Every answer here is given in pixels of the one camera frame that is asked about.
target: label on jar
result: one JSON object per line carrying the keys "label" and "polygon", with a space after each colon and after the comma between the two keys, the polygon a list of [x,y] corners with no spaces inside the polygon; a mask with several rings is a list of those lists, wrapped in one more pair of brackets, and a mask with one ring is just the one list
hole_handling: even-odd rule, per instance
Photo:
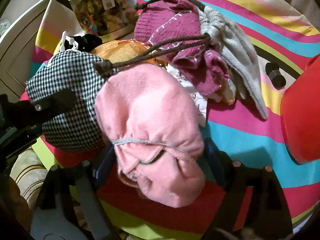
{"label": "label on jar", "polygon": [[111,9],[116,6],[114,0],[102,0],[102,4],[105,10]]}

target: turquoise stripe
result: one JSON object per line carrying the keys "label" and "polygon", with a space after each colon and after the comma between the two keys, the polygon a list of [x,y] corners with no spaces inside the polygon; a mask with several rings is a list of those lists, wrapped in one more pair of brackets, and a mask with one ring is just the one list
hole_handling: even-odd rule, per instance
{"label": "turquoise stripe", "polygon": [[224,16],[228,17],[232,21],[237,22],[243,26],[246,26],[258,33],[261,33],[262,35],[277,42],[279,45],[283,46],[284,48],[292,51],[297,55],[301,55],[304,57],[314,57],[315,55],[318,55],[320,53],[320,43],[304,43],[304,42],[298,42],[298,41],[292,40],[258,23],[255,23],[240,15],[237,15],[231,11],[228,11],[226,9],[223,9],[221,7],[215,6],[210,3],[206,3],[206,2],[203,2],[203,3],[205,5],[212,6],[217,11],[219,11],[220,13],[222,13]]}
{"label": "turquoise stripe", "polygon": [[36,74],[40,71],[40,69],[42,69],[47,63],[42,63],[41,66],[39,67],[39,69],[37,70]]}
{"label": "turquoise stripe", "polygon": [[[320,182],[320,160],[296,165],[285,145],[269,137],[249,134],[211,121],[207,121],[201,132],[204,138],[211,137],[218,148],[233,160],[252,168],[272,166],[283,188]],[[207,179],[214,181],[206,161],[201,159],[199,164]]]}
{"label": "turquoise stripe", "polygon": [[42,65],[41,63],[31,62],[31,71],[30,71],[29,79],[32,78],[38,72],[41,65]]}

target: knitted fabric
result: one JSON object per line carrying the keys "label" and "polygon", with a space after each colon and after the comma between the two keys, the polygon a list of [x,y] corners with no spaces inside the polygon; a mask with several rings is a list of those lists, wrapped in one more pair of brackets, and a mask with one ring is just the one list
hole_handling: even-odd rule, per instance
{"label": "knitted fabric", "polygon": [[171,207],[189,205],[201,193],[197,109],[164,69],[141,64],[119,72],[99,91],[95,111],[103,137],[115,145],[123,183]]}
{"label": "knitted fabric", "polygon": [[[137,21],[134,37],[137,41],[153,46],[176,37],[197,36],[200,32],[196,6],[187,0],[170,0],[148,5]],[[176,42],[160,49],[174,48],[180,44],[182,42]],[[179,69],[204,96],[215,92],[229,79],[228,67],[223,58],[213,51],[205,53],[206,50],[204,45],[200,45],[165,55],[169,63]]]}
{"label": "knitted fabric", "polygon": [[257,53],[244,31],[210,6],[198,10],[201,33],[208,33],[212,46],[227,64],[243,79],[243,83],[264,119],[268,112],[261,92],[261,77]]}

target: glass jar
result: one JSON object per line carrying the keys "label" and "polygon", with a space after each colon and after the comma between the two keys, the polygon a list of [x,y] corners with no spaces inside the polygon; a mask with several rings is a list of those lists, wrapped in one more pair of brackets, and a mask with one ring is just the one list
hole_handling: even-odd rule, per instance
{"label": "glass jar", "polygon": [[136,0],[69,0],[85,33],[117,39],[134,30]]}

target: drawstring bag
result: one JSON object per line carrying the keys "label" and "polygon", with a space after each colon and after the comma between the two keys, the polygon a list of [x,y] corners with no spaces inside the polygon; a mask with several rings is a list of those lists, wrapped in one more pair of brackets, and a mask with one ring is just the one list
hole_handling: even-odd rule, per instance
{"label": "drawstring bag", "polygon": [[103,77],[97,75],[92,64],[103,59],[87,52],[80,52],[78,44],[70,40],[66,33],[61,44],[68,40],[73,47],[59,53],[26,85],[26,93],[31,101],[38,101],[62,89],[76,92],[75,107],[42,125],[45,140],[66,152],[83,152],[104,146],[101,131],[94,112],[94,100],[105,81],[119,69],[110,69]]}
{"label": "drawstring bag", "polygon": [[[159,3],[160,1],[170,1],[170,3],[168,2],[168,6],[165,7],[163,3]],[[192,17],[194,18],[194,14],[197,13],[200,21],[199,34],[202,35],[189,36],[190,30],[188,30],[187,25],[184,25],[182,31],[182,29],[179,29],[179,25],[175,23],[178,22],[179,17],[183,16],[183,14],[190,14],[192,11],[192,7],[186,5],[186,1],[197,7],[197,11],[193,11]],[[110,61],[104,60],[103,63],[95,64],[94,67],[97,69],[98,73],[103,75],[103,73],[107,73],[112,68],[121,68],[123,66],[136,64],[147,59],[165,55],[169,63],[178,68],[182,73],[187,72],[197,75],[201,68],[203,68],[203,63],[199,63],[200,60],[203,58],[206,59],[205,53],[214,49],[223,58],[220,59],[218,57],[219,61],[221,62],[224,60],[228,67],[241,77],[241,85],[244,85],[248,90],[262,118],[267,119],[268,112],[261,92],[257,53],[244,31],[236,23],[230,21],[210,6],[205,6],[197,0],[186,1],[150,0],[146,3],[137,5],[136,9],[143,9],[143,12],[137,21],[135,39],[150,45],[150,49],[139,56],[124,62],[112,64]],[[173,17],[169,17],[163,13],[164,10],[172,10],[176,14]],[[158,24],[159,26],[156,25],[152,28],[148,27],[148,25],[152,24]],[[194,47],[196,47],[197,52],[194,49],[190,50],[189,56],[180,53]],[[220,79],[223,81],[227,79],[228,75],[223,69],[223,64],[220,63],[218,65],[220,65],[222,73],[212,69],[211,75],[214,78],[220,76]],[[245,99],[246,97],[245,93],[242,92],[240,92],[240,96],[242,99]]]}
{"label": "drawstring bag", "polygon": [[164,69],[143,63],[111,77],[95,100],[99,126],[115,146],[118,177],[171,207],[191,204],[205,176],[197,109]]}

